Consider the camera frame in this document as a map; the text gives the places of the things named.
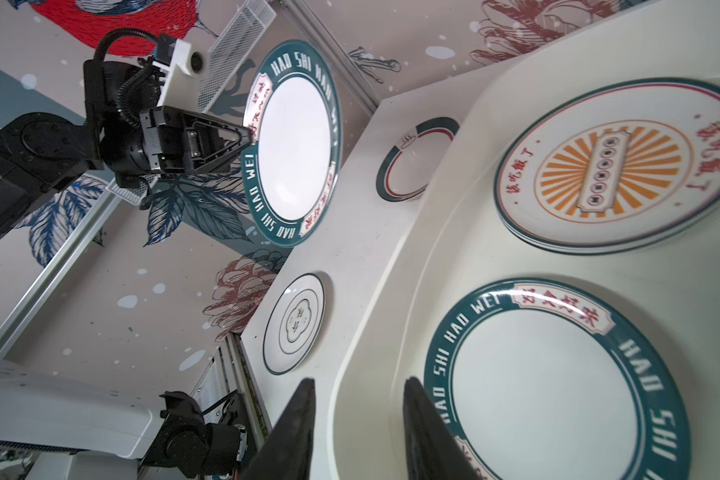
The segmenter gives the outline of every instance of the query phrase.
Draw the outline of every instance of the dish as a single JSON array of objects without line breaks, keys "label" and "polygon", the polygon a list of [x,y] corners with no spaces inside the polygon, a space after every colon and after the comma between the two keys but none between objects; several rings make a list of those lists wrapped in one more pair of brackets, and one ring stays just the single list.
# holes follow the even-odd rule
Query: dish
[{"label": "dish", "polygon": [[315,274],[304,274],[280,295],[269,316],[262,354],[273,375],[296,368],[317,338],[326,307],[326,292]]},{"label": "dish", "polygon": [[672,376],[612,307],[519,278],[462,298],[432,336],[424,388],[483,478],[687,478]]},{"label": "dish", "polygon": [[681,78],[611,85],[531,125],[494,195],[522,240],[608,254],[672,236],[720,199],[720,88]]},{"label": "dish", "polygon": [[272,50],[256,73],[243,124],[242,182],[256,225],[279,246],[313,232],[333,195],[342,157],[336,87],[322,56],[299,40]]},{"label": "dish", "polygon": [[421,122],[403,135],[378,168],[378,196],[400,202],[422,194],[451,146],[458,126],[452,118],[437,117]]}]

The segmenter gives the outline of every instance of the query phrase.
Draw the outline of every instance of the plate rim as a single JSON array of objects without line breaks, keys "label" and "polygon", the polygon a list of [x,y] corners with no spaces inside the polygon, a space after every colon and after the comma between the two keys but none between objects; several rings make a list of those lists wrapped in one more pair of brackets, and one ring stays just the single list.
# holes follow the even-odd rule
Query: plate rim
[{"label": "plate rim", "polygon": [[[443,124],[436,124],[433,127],[427,128],[426,124],[430,122],[436,122],[437,120],[445,120]],[[461,128],[461,123],[456,119],[449,115],[439,115],[437,117],[432,117],[429,120],[424,120],[423,122],[417,124],[414,129],[416,130],[416,137],[418,138],[419,135],[422,133],[426,133],[429,130],[433,130],[436,128],[442,128],[445,130],[448,130],[451,133],[452,137],[456,137],[456,134],[458,133],[459,129]],[[414,190],[413,192],[410,192],[408,194],[404,194],[402,196],[394,196],[387,192],[387,189],[385,188],[385,180],[387,176],[389,175],[389,171],[392,169],[392,165],[394,163],[394,160],[396,157],[402,153],[402,150],[398,148],[398,145],[395,144],[392,146],[391,149],[389,149],[389,152],[387,152],[386,157],[384,157],[384,160],[382,160],[382,164],[378,168],[378,172],[376,173],[376,193],[379,197],[383,198],[387,202],[402,202],[405,200],[410,200],[411,198],[418,197],[421,195],[424,190],[427,189],[427,186],[429,186],[429,182],[418,190]]]},{"label": "plate rim", "polygon": [[[435,403],[437,401],[437,398],[431,392],[431,390],[434,388],[432,385],[432,381],[433,381],[432,378],[435,375],[432,372],[429,372],[427,370],[427,368],[428,368],[428,366],[430,366],[433,363],[432,362],[432,359],[434,358],[433,350],[437,349],[438,345],[440,344],[440,340],[436,340],[436,339],[438,337],[438,334],[441,332],[441,327],[443,326],[443,324],[450,324],[453,321],[455,321],[455,319],[457,318],[457,315],[459,313],[461,313],[462,311],[466,311],[466,308],[465,308],[466,305],[471,302],[474,302],[474,300],[476,298],[484,296],[486,293],[489,293],[491,291],[496,291],[501,287],[503,287],[502,290],[506,290],[506,288],[508,286],[514,287],[521,283],[537,283],[537,284],[541,284],[541,285],[545,285],[545,286],[551,286],[553,288],[558,288],[558,289],[562,289],[562,290],[570,290],[572,292],[575,292],[576,294],[587,299],[589,302],[597,304],[599,307],[601,307],[603,310],[607,311],[610,314],[610,317],[611,317],[612,321],[614,322],[614,326],[605,335],[602,336],[603,338],[607,337],[608,334],[613,332],[617,327],[623,327],[625,330],[627,330],[627,333],[628,333],[626,338],[629,338],[630,340],[637,340],[638,347],[646,347],[646,349],[648,350],[648,352],[650,354],[648,356],[650,358],[650,366],[652,366],[654,368],[658,367],[657,368],[658,373],[660,373],[662,375],[662,377],[660,377],[660,379],[663,380],[662,384],[664,386],[664,389],[668,392],[670,402],[675,404],[677,407],[679,407],[679,408],[675,408],[675,411],[672,412],[674,414],[673,419],[675,422],[674,431],[677,432],[676,438],[684,438],[685,442],[684,442],[684,444],[678,445],[678,448],[676,449],[676,454],[677,454],[677,458],[678,458],[678,462],[677,462],[678,470],[680,471],[680,476],[677,478],[688,478],[688,475],[690,474],[690,464],[691,464],[691,455],[692,455],[692,449],[691,449],[692,433],[690,430],[690,421],[688,418],[688,412],[686,410],[685,403],[682,400],[682,395],[680,394],[680,390],[677,388],[675,379],[672,376],[672,371],[666,366],[663,358],[661,357],[659,352],[656,350],[656,348],[653,346],[653,343],[651,343],[651,341],[649,341],[645,337],[645,335],[643,335],[643,333],[631,321],[629,321],[626,317],[624,317],[624,315],[622,315],[618,310],[613,308],[611,306],[611,304],[603,301],[598,296],[588,293],[585,290],[577,288],[576,286],[573,286],[569,283],[563,283],[563,282],[559,282],[556,280],[550,280],[550,279],[545,279],[545,278],[535,277],[535,276],[518,276],[518,277],[512,277],[512,278],[508,278],[508,279],[504,279],[504,280],[496,280],[494,282],[486,283],[486,284],[480,286],[479,288],[474,289],[470,293],[467,293],[466,295],[463,295],[461,298],[459,298],[459,300],[457,300],[456,303],[453,304],[453,306],[450,309],[448,309],[448,312],[446,312],[444,314],[443,318],[440,321],[438,321],[437,326],[434,328],[434,331],[432,332],[432,335],[430,336],[430,342],[427,347],[427,353],[426,353],[425,360],[424,360],[423,384],[424,384],[424,389],[427,391],[427,395],[430,398],[430,400],[432,401],[432,403]],[[456,359],[458,357],[458,351],[461,349],[461,342],[469,335],[470,330],[475,328],[477,325],[479,325],[481,322],[485,321],[489,317],[498,315],[502,312],[507,311],[504,309],[499,309],[498,311],[491,312],[491,310],[493,308],[495,308],[495,307],[488,307],[488,308],[484,309],[484,312],[477,313],[477,315],[478,315],[477,318],[470,320],[470,322],[472,323],[472,325],[470,325],[471,328],[470,327],[464,328],[465,333],[461,334],[460,340],[458,341],[458,343],[455,343],[456,347],[451,352],[450,357],[448,358],[448,378],[447,378],[447,381],[442,382],[442,385],[445,385],[448,390],[445,390],[444,395],[442,397],[438,397],[438,398],[446,399],[449,397],[449,394],[450,394],[450,396],[452,396],[452,390],[453,390],[452,371],[455,366]],[[565,316],[562,316],[561,314],[559,314],[557,312],[552,312],[549,310],[542,310],[542,309],[538,309],[538,308],[534,309],[534,310],[547,312],[551,315],[558,316],[559,318],[561,318],[563,320],[572,322],[570,319],[567,319]],[[581,328],[583,331],[585,331],[586,333],[589,333],[592,337],[594,337],[594,334],[587,332],[582,326],[577,325],[575,322],[572,322],[572,323],[574,323],[576,326]],[[600,341],[598,341],[596,338],[594,338],[594,340],[597,341],[597,343],[600,345],[601,348],[608,351],[608,349],[605,348],[605,346]],[[644,352],[645,350],[643,348],[640,348],[639,351]],[[642,458],[638,458],[638,456],[639,456],[638,449],[640,447],[641,442],[644,444],[643,453],[648,453],[648,451],[650,449],[649,437],[651,434],[651,431],[650,431],[651,418],[648,417],[646,414],[647,414],[647,411],[651,410],[651,408],[649,408],[648,406],[644,406],[642,408],[640,407],[646,401],[647,392],[640,391],[637,388],[637,386],[635,384],[637,378],[634,379],[631,376],[629,376],[629,373],[624,372],[624,369],[622,367],[626,368],[626,366],[619,365],[620,359],[613,358],[613,356],[611,356],[611,357],[612,357],[611,360],[614,363],[616,363],[617,366],[619,367],[620,372],[621,372],[622,376],[624,377],[625,382],[628,385],[628,388],[630,389],[630,397],[632,399],[633,406],[636,411],[637,427],[638,427],[638,433],[637,433],[636,442],[634,445],[634,452],[633,452],[632,458],[630,459],[630,464],[627,467],[627,469],[624,471],[624,473],[622,474],[623,475],[622,479],[624,480],[624,478],[631,478],[630,477],[631,472],[634,473],[633,477],[635,477],[640,472],[643,472],[645,468],[650,469],[650,466],[648,466],[646,464],[645,456],[643,456]],[[455,415],[456,407],[455,407],[455,400],[453,400],[453,399],[451,399],[451,409],[453,410],[453,413],[454,413],[453,420],[455,420],[456,423],[460,423],[458,420],[458,416]],[[448,428],[449,433],[451,433],[453,437],[456,437],[458,435],[458,432],[454,433],[451,430],[450,425],[455,425],[455,424],[453,424],[451,422],[449,425],[446,425],[446,427]],[[640,437],[640,429],[641,428],[644,430],[642,439]],[[474,450],[474,447],[472,447],[468,437],[466,436],[466,433],[463,432],[463,429],[461,427],[459,427],[459,429],[461,429],[461,433],[464,437],[464,441],[470,446],[470,448],[472,449],[472,452],[475,454],[475,456],[479,457],[479,454]],[[502,479],[501,476],[496,474],[493,470],[491,470],[488,467],[488,465],[486,464],[485,461],[482,460],[482,458],[479,459],[479,462],[496,479],[499,479],[499,480]]]},{"label": "plate rim", "polygon": [[[256,84],[256,82],[259,81],[259,77],[262,74],[267,74],[269,71],[269,64],[272,63],[272,60],[274,58],[278,58],[283,53],[293,53],[295,51],[294,48],[298,49],[298,52],[307,53],[312,57],[312,60],[315,62],[317,60],[320,65],[320,69],[322,71],[322,74],[324,78],[327,80],[327,85],[329,85],[330,90],[332,92],[331,98],[326,98],[326,93],[320,89],[319,85],[316,84],[316,80],[312,78],[311,75],[305,74],[303,71],[295,71],[292,72],[291,76],[299,76],[301,78],[305,78],[309,80],[315,87],[316,90],[320,93],[320,97],[323,100],[323,105],[326,108],[326,113],[328,116],[328,121],[331,120],[331,110],[336,110],[336,126],[334,128],[331,128],[331,140],[332,145],[330,147],[331,149],[331,156],[328,161],[328,168],[326,170],[326,178],[330,174],[332,174],[332,180],[330,180],[332,183],[328,187],[328,193],[326,195],[327,199],[325,202],[325,205],[320,209],[319,213],[316,215],[315,222],[308,227],[307,232],[304,233],[304,235],[301,235],[300,229],[303,226],[303,223],[305,221],[305,218],[307,218],[315,209],[316,205],[320,202],[320,197],[318,196],[317,201],[314,203],[314,205],[310,206],[310,210],[305,214],[304,216],[301,216],[295,220],[287,220],[285,218],[282,218],[279,216],[270,206],[269,202],[266,199],[266,196],[264,195],[264,189],[261,185],[260,175],[259,175],[259,142],[255,142],[253,144],[250,144],[248,147],[246,147],[241,153],[240,153],[240,159],[241,159],[241,170],[240,170],[240,176],[242,178],[243,187],[245,187],[246,192],[246,201],[248,202],[251,216],[253,218],[253,222],[256,225],[256,228],[258,228],[262,234],[273,244],[278,246],[286,246],[286,247],[294,247],[301,242],[304,242],[307,238],[309,238],[310,235],[312,235],[315,230],[317,229],[317,225],[321,222],[322,218],[326,214],[326,210],[328,209],[328,206],[331,203],[331,198],[333,197],[333,193],[336,189],[336,183],[338,182],[338,172],[341,167],[341,159],[342,159],[342,142],[343,142],[343,126],[342,126],[342,114],[341,114],[341,105],[338,101],[338,92],[336,90],[336,83],[333,81],[333,76],[330,72],[330,69],[328,67],[328,63],[324,59],[324,57],[309,43],[304,42],[303,40],[286,40],[284,42],[281,42],[276,47],[274,47],[272,50],[269,51],[269,53],[264,57],[262,62],[260,63],[258,69],[254,73],[254,79],[253,79],[253,85]],[[272,94],[275,93],[275,90],[278,89],[278,86],[280,85],[279,82],[272,82]],[[250,103],[250,97],[253,94],[253,88],[251,88],[251,91],[249,92],[248,99],[246,100],[246,108],[248,107]],[[324,188],[327,184],[328,180],[326,180],[323,185]],[[269,218],[273,220],[271,224],[265,224],[264,218],[267,218],[269,215]],[[276,234],[275,226],[281,227],[281,228],[295,228],[294,235],[290,238],[284,238],[280,237]]]},{"label": "plate rim", "polygon": [[[304,350],[304,354],[301,355],[301,357],[298,359],[298,361],[291,366],[288,370],[284,370],[282,372],[276,372],[269,368],[269,364],[266,361],[266,334],[269,331],[269,323],[272,321],[272,314],[275,312],[275,308],[277,308],[277,304],[280,303],[280,299],[282,298],[283,294],[285,293],[288,288],[296,283],[298,279],[304,277],[304,276],[314,276],[317,279],[317,282],[320,284],[320,290],[322,291],[322,305],[320,307],[320,321],[317,322],[317,325],[315,325],[315,336],[312,338],[312,340],[309,342],[309,345],[306,346],[306,349]],[[264,337],[262,338],[262,359],[264,360],[264,367],[267,369],[267,371],[273,375],[285,375],[286,373],[290,372],[291,370],[298,367],[298,365],[307,357],[310,350],[312,350],[312,345],[315,344],[315,340],[317,340],[317,335],[320,333],[320,327],[322,327],[322,319],[324,315],[326,314],[326,286],[323,285],[322,280],[320,280],[320,277],[316,274],[313,274],[312,272],[307,272],[306,274],[301,274],[297,278],[293,279],[293,282],[289,283],[286,288],[283,290],[283,293],[280,293],[280,296],[277,298],[277,302],[275,302],[275,305],[272,307],[272,311],[269,312],[269,319],[266,323],[266,326],[264,327]]]},{"label": "plate rim", "polygon": [[[543,239],[541,237],[538,237],[530,232],[527,232],[526,229],[524,229],[522,226],[516,224],[513,222],[509,216],[504,212],[504,208],[501,206],[500,198],[499,198],[499,183],[500,183],[500,177],[501,177],[501,171],[503,166],[509,161],[509,156],[514,151],[514,149],[528,136],[528,133],[530,133],[532,130],[536,129],[538,125],[543,123],[544,121],[548,120],[561,110],[566,109],[568,106],[575,104],[576,102],[583,101],[587,99],[588,97],[594,96],[599,93],[603,93],[609,90],[614,90],[616,88],[622,88],[629,85],[641,85],[641,84],[661,84],[661,83],[675,83],[675,84],[681,84],[681,85],[691,85],[698,88],[704,88],[706,90],[709,90],[715,94],[718,94],[720,96],[720,86],[716,84],[712,84],[710,82],[703,82],[700,80],[695,80],[691,78],[682,78],[682,77],[651,77],[651,78],[639,78],[637,80],[629,80],[627,82],[618,82],[614,84],[609,84],[604,87],[597,88],[592,91],[588,91],[584,94],[581,94],[575,98],[572,98],[569,101],[566,101],[563,104],[558,105],[557,107],[553,108],[552,110],[547,111],[546,114],[542,115],[538,118],[535,122],[533,122],[528,128],[523,130],[523,132],[510,144],[509,148],[502,154],[501,161],[498,163],[496,175],[494,177],[493,187],[494,187],[494,202],[496,204],[496,210],[499,212],[499,215],[504,222],[505,225],[512,225],[515,230],[522,231],[525,236],[527,236],[530,239],[536,240],[538,243],[546,245],[546,248],[543,248],[541,246],[538,246],[537,244],[532,244],[530,242],[527,242],[525,238],[523,238],[520,235],[517,235],[512,229],[510,231],[512,234],[514,234],[517,238],[522,240],[523,242],[526,242],[529,245],[535,246],[537,248],[541,248],[542,250],[546,250],[551,253],[555,254],[563,254],[563,255],[582,255],[582,256],[591,256],[591,255],[611,255],[611,254],[617,254],[620,252],[627,252],[630,250],[634,250],[637,248],[641,248],[643,246],[652,245],[658,242],[661,242],[662,240],[666,240],[667,238],[670,238],[681,231],[684,231],[684,228],[679,229],[678,231],[675,231],[674,233],[666,236],[662,236],[662,233],[667,232],[668,230],[675,229],[681,225],[687,224],[687,227],[691,227],[693,224],[695,224],[698,220],[700,220],[702,217],[700,215],[702,214],[708,214],[710,210],[716,206],[718,206],[720,202],[720,193],[714,198],[714,200],[710,201],[706,206],[703,206],[702,208],[698,209],[695,213],[693,213],[691,216],[688,216],[686,218],[683,218],[681,220],[678,220],[674,224],[671,224],[669,226],[666,226],[660,231],[654,231],[653,233],[644,234],[642,236],[629,238],[626,240],[618,241],[618,242],[610,242],[610,243],[603,243],[603,244],[577,244],[577,245],[571,245],[571,244],[565,244],[562,242],[553,242],[546,239]],[[647,244],[639,244],[637,246],[632,246],[631,244],[635,242],[640,242],[641,240],[646,240],[651,238],[652,236],[658,236],[653,241],[650,241]],[[557,247],[567,248],[571,250],[560,250]],[[604,251],[604,252],[598,252],[598,253],[588,253],[586,251],[577,252],[576,249],[588,249],[588,248],[611,248],[612,250]]]}]

